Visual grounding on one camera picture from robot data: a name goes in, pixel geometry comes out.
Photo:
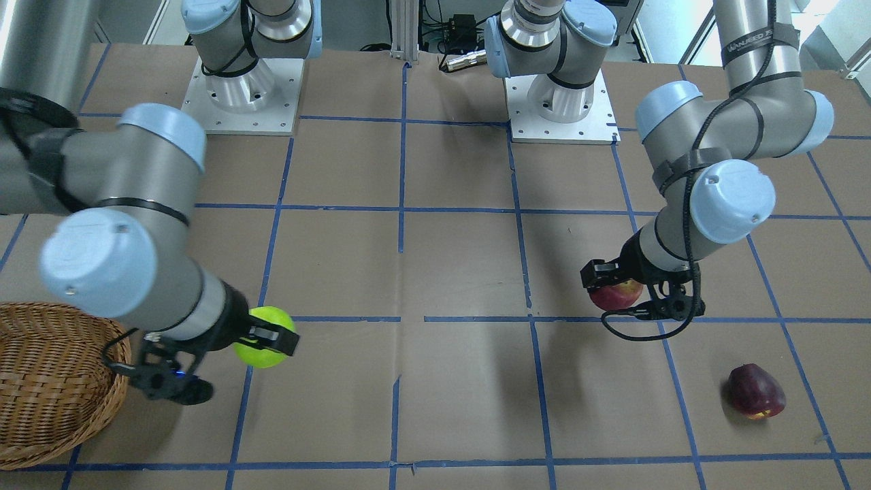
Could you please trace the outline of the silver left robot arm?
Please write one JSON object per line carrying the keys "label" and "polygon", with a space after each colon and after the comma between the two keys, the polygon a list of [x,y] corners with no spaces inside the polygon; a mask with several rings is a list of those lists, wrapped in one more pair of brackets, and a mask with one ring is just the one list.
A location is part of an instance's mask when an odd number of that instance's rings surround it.
{"label": "silver left robot arm", "polygon": [[[806,89],[800,35],[786,1],[715,1],[728,96],[709,100],[688,81],[648,93],[636,127],[666,200],[616,259],[582,268],[592,295],[628,281],[687,283],[697,264],[744,239],[774,210],[774,184],[753,159],[821,145],[834,108]],[[533,76],[531,100],[559,123],[584,116],[618,22],[596,1],[508,1],[485,22],[484,46],[497,78]]]}

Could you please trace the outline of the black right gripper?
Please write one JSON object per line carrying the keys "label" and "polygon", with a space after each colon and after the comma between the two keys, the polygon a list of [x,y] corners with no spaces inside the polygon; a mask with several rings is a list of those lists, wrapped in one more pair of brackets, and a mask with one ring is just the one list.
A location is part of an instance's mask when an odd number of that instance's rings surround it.
{"label": "black right gripper", "polygon": [[245,295],[226,282],[222,282],[225,300],[220,316],[205,333],[198,337],[200,350],[218,351],[246,336],[246,346],[256,350],[268,350],[286,357],[295,354],[299,334],[275,323],[255,323],[251,320],[250,307]]}

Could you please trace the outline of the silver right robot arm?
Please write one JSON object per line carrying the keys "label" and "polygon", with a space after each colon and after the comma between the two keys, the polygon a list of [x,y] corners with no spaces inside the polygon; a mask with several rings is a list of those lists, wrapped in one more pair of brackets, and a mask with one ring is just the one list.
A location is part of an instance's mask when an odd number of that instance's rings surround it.
{"label": "silver right robot arm", "polygon": [[66,304],[206,351],[237,344],[291,356],[288,323],[186,253],[206,133],[164,103],[138,103],[113,131],[77,118],[97,1],[2,3],[2,212],[62,220],[39,276]]}

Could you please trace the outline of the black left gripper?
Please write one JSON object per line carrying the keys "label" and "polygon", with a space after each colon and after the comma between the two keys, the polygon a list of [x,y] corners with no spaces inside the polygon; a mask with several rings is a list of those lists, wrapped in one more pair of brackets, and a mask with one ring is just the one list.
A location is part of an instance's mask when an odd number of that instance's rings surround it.
{"label": "black left gripper", "polygon": [[623,245],[618,259],[592,259],[580,269],[585,291],[592,293],[629,279],[647,285],[660,281],[691,281],[691,268],[683,252],[672,253],[654,227],[643,227]]}

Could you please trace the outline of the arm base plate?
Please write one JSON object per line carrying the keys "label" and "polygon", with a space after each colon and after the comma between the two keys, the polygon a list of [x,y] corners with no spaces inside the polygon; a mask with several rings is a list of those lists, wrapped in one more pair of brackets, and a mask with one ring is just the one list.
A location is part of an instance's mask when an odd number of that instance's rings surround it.
{"label": "arm base plate", "polygon": [[236,78],[206,76],[194,65],[181,110],[207,134],[292,136],[301,99],[303,59],[259,59]]}
{"label": "arm base plate", "polygon": [[520,143],[610,145],[620,140],[601,71],[591,86],[557,86],[547,75],[504,78],[511,139]]}

